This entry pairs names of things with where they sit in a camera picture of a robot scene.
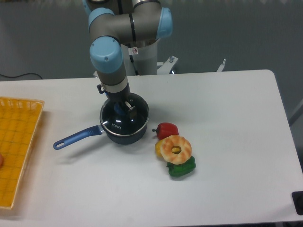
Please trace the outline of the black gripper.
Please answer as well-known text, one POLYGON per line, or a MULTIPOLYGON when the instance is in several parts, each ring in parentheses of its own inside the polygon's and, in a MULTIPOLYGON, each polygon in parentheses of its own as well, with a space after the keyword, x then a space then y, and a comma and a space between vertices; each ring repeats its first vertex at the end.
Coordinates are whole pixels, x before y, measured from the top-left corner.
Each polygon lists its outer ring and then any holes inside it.
POLYGON ((119 92, 109 92, 106 91, 101 84, 97 85, 98 92, 100 94, 105 94, 106 97, 112 102, 123 102, 123 110, 130 120, 133 120, 137 116, 137 109, 134 104, 128 101, 128 97, 130 95, 130 87, 129 84, 119 92))

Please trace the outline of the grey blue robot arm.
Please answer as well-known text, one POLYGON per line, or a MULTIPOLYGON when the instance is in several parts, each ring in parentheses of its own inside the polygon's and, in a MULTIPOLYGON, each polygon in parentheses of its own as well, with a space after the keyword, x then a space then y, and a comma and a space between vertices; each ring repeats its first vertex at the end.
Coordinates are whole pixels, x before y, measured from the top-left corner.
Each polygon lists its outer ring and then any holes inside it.
POLYGON ((131 110, 129 75, 157 74, 157 44, 171 36, 172 14, 158 0, 84 0, 90 60, 118 115, 131 110))

